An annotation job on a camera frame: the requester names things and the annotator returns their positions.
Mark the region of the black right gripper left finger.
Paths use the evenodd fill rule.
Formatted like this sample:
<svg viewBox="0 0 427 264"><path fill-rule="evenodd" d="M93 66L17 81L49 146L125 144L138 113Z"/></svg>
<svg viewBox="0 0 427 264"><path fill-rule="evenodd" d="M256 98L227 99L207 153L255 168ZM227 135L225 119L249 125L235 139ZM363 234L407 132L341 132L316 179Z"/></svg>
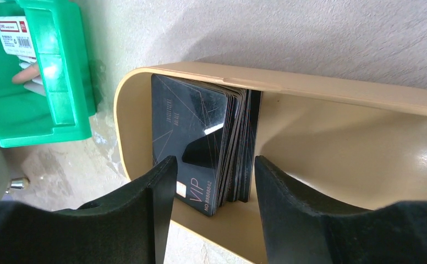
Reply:
<svg viewBox="0 0 427 264"><path fill-rule="evenodd" d="M61 210L62 234L71 239L61 262L162 263L176 176L176 158L169 156L126 185Z"/></svg>

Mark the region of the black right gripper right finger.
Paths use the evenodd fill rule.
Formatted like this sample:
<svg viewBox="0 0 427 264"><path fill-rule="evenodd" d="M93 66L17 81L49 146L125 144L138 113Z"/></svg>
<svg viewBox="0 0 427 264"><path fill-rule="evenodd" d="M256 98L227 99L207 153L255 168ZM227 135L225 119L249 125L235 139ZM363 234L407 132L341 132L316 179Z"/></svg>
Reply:
<svg viewBox="0 0 427 264"><path fill-rule="evenodd" d="M371 245L346 242L353 234L337 230L328 217L365 212L294 179L265 156L255 158L255 181L269 263L377 263Z"/></svg>

